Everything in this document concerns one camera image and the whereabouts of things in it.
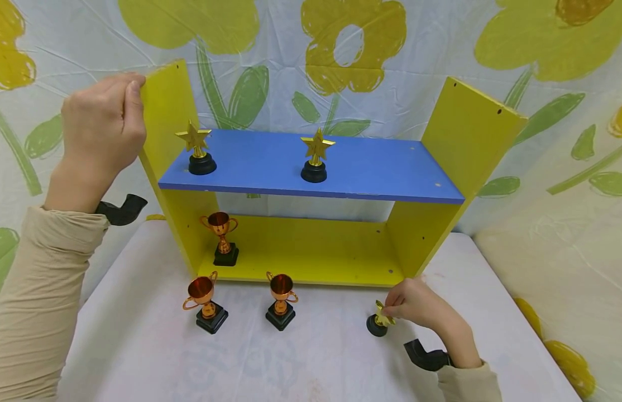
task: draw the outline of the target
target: white tablecloth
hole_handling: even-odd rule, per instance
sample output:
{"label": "white tablecloth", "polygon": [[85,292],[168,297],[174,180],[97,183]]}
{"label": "white tablecloth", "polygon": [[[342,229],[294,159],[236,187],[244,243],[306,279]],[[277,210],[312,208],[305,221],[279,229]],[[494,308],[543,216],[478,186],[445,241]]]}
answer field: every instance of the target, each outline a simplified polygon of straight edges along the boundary
{"label": "white tablecloth", "polygon": [[[468,236],[450,234],[425,276],[472,326],[504,401],[579,401]],[[197,310],[181,309],[190,279],[168,225],[144,223],[79,313],[60,400],[443,400],[403,348],[414,338],[442,348],[433,332],[403,321],[383,338],[367,331],[385,289],[296,285],[297,315],[280,332],[264,317],[266,279],[219,281],[214,300],[229,318],[210,335]]]}

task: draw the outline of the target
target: black trophy base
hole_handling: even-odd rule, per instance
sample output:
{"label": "black trophy base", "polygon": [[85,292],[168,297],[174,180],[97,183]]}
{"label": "black trophy base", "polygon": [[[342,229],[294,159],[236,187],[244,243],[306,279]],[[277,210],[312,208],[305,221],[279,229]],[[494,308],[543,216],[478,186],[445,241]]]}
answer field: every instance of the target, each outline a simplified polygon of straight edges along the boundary
{"label": "black trophy base", "polygon": [[217,169],[217,164],[215,164],[213,157],[208,152],[206,152],[204,157],[194,157],[194,155],[191,155],[190,163],[188,164],[190,173],[204,175],[213,173],[215,169]]}
{"label": "black trophy base", "polygon": [[376,314],[371,315],[369,316],[369,318],[367,318],[367,329],[372,335],[378,336],[379,338],[380,336],[387,335],[387,327],[379,326],[376,323]]}
{"label": "black trophy base", "polygon": [[310,183],[322,183],[327,180],[327,166],[322,162],[319,166],[314,166],[309,161],[304,162],[304,167],[300,172],[302,178]]}
{"label": "black trophy base", "polygon": [[235,246],[235,243],[229,244],[231,245],[231,250],[226,254],[222,254],[218,249],[215,249],[215,259],[213,261],[213,265],[235,266],[237,256],[240,254],[240,249]]}
{"label": "black trophy base", "polygon": [[214,335],[219,327],[222,326],[226,318],[229,317],[229,312],[227,312],[221,305],[211,301],[215,305],[215,317],[213,318],[204,318],[202,315],[202,310],[197,312],[197,321],[196,324],[201,329],[205,330],[211,335]]}
{"label": "black trophy base", "polygon": [[283,315],[277,315],[275,313],[275,302],[269,307],[267,312],[267,320],[273,324],[279,331],[284,331],[286,326],[289,325],[289,322],[293,320],[295,317],[295,311],[293,310],[293,306],[291,306],[288,302],[286,302],[286,313]]}

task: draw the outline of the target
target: yellow shelf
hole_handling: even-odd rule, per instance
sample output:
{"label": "yellow shelf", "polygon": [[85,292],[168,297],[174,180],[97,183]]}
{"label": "yellow shelf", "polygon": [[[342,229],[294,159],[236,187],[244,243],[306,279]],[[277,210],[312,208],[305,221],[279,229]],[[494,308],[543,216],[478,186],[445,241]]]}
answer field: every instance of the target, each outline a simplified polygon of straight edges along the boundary
{"label": "yellow shelf", "polygon": [[149,75],[141,95],[147,129],[141,162],[181,255],[193,276],[217,270],[227,280],[265,281],[271,271],[297,283],[391,287],[420,274],[526,123],[449,77],[421,142],[465,198],[462,204],[404,200],[394,204],[386,223],[236,216],[240,225],[227,238],[240,249],[237,264],[218,267],[218,238],[198,221],[219,210],[215,193],[158,186],[184,149],[175,133],[185,131],[189,120],[198,126],[185,61]]}
{"label": "yellow shelf", "polygon": [[208,248],[198,275],[218,271],[219,279],[266,282],[271,271],[296,283],[359,286],[392,286],[404,278],[384,223],[235,217],[240,225],[226,238],[240,249],[236,266],[214,266]]}

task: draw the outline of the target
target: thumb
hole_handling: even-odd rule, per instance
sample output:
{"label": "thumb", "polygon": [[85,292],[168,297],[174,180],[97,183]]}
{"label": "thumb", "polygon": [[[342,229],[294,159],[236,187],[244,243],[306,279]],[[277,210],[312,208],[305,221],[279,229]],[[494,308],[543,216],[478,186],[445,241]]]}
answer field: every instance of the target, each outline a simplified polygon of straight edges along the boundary
{"label": "thumb", "polygon": [[405,318],[403,312],[404,312],[404,308],[402,304],[401,305],[390,305],[382,309],[382,314],[387,317]]}
{"label": "thumb", "polygon": [[140,89],[138,81],[132,81],[126,87],[126,97],[123,103],[123,133],[145,138],[146,124],[143,122]]}

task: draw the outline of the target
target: trophy cup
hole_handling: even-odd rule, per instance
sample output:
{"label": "trophy cup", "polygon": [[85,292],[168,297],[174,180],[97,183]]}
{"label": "trophy cup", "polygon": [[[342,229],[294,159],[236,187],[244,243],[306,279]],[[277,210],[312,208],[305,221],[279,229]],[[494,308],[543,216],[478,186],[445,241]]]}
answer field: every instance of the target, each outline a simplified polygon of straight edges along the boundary
{"label": "trophy cup", "polygon": [[[193,282],[188,285],[188,299],[184,301],[181,308],[184,310],[192,310],[194,308],[202,306],[202,309],[197,313],[196,324],[198,327],[204,329],[209,334],[215,334],[222,323],[229,317],[223,307],[213,300],[213,294],[215,293],[214,285],[217,281],[217,271],[209,276],[200,276],[195,278]],[[194,305],[187,305],[188,302],[194,302]]]}
{"label": "trophy cup", "polygon": [[300,138],[307,144],[307,156],[311,159],[304,162],[304,167],[300,172],[302,178],[310,183],[321,183],[327,179],[327,166],[320,158],[327,160],[327,148],[335,144],[335,141],[327,141],[322,136],[320,128],[315,132],[313,138]]}
{"label": "trophy cup", "polygon": [[289,302],[298,302],[298,296],[291,290],[293,289],[293,279],[284,274],[273,276],[271,272],[267,272],[267,279],[270,281],[271,296],[275,302],[269,307],[266,317],[274,327],[284,331],[295,317],[293,306]]}
{"label": "trophy cup", "polygon": [[217,164],[208,152],[202,151],[202,148],[208,149],[206,137],[210,134],[210,130],[197,130],[193,123],[188,120],[188,130],[177,132],[180,139],[186,141],[186,150],[194,149],[188,163],[188,171],[192,174],[204,175],[213,173],[217,169]]}
{"label": "trophy cup", "polygon": [[[226,212],[215,212],[210,216],[200,216],[199,221],[219,236],[213,264],[217,266],[235,266],[240,249],[235,246],[235,243],[229,243],[226,240],[226,233],[237,229],[237,219],[229,217],[229,214]],[[233,229],[231,229],[231,221],[235,222],[235,228]]]}
{"label": "trophy cup", "polygon": [[380,337],[386,335],[387,327],[396,325],[396,321],[393,317],[387,317],[382,314],[384,305],[378,300],[376,300],[376,307],[378,312],[367,318],[367,329],[372,335]]}

